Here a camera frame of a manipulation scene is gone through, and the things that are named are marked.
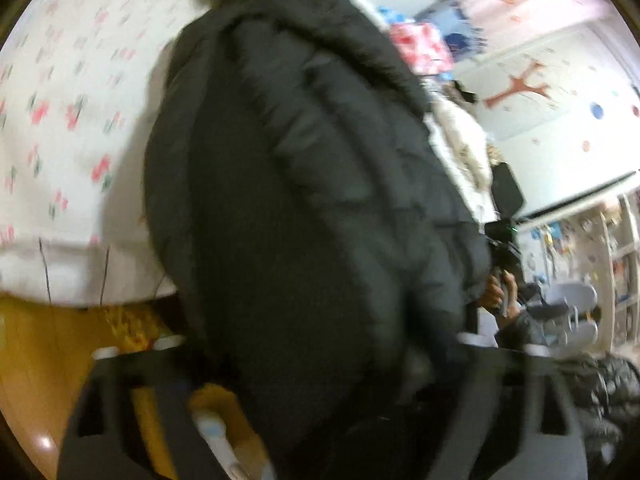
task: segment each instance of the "person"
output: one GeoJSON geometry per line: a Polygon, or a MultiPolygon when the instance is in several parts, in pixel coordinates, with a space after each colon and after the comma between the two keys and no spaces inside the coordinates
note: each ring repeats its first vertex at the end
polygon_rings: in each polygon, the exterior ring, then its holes
{"type": "Polygon", "coordinates": [[[490,333],[492,331],[490,324],[483,322],[480,316],[479,333],[487,336],[493,335],[500,348],[510,350],[522,350],[527,344],[548,346],[542,327],[517,300],[518,283],[514,275],[504,271],[502,278],[510,298],[506,314],[502,316],[498,312],[498,307],[504,300],[504,293],[498,279],[490,274],[486,280],[484,293],[478,299],[478,306],[495,317],[497,332],[490,333]]]}

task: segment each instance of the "pink curtain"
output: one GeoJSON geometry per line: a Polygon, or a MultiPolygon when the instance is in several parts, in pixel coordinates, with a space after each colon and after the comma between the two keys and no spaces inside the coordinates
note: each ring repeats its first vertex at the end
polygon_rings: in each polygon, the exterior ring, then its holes
{"type": "Polygon", "coordinates": [[[486,54],[615,12],[609,0],[459,0],[469,21],[482,28],[486,54]]]}

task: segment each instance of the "brown tree branch decal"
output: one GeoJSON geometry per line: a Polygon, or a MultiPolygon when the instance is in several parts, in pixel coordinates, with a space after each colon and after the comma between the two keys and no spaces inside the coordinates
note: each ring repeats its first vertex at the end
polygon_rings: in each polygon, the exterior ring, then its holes
{"type": "Polygon", "coordinates": [[[524,92],[533,92],[534,94],[542,95],[542,97],[551,99],[551,97],[549,97],[549,95],[546,93],[546,91],[550,88],[548,84],[545,83],[543,85],[533,87],[527,85],[526,83],[527,79],[531,77],[536,70],[544,67],[544,64],[535,59],[532,59],[529,67],[527,67],[527,69],[520,75],[520,77],[516,77],[513,75],[509,76],[509,78],[511,79],[511,86],[507,90],[499,93],[498,95],[485,99],[483,101],[484,106],[486,106],[490,110],[512,95],[522,94],[524,92]]]}

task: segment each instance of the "blue circle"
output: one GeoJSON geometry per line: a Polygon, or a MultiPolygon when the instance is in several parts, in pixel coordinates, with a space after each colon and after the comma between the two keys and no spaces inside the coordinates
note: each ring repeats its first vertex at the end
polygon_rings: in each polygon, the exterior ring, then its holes
{"type": "Polygon", "coordinates": [[[602,109],[602,106],[597,103],[591,103],[591,113],[597,120],[604,117],[604,110],[602,109]]]}

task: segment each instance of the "jacket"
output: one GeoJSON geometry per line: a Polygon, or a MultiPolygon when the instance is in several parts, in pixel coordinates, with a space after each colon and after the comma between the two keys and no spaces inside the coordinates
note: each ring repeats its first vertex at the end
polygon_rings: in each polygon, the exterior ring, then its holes
{"type": "Polygon", "coordinates": [[[278,476],[316,478],[410,342],[449,372],[488,250],[417,79],[349,0],[221,1],[175,46],[146,216],[278,476]]]}

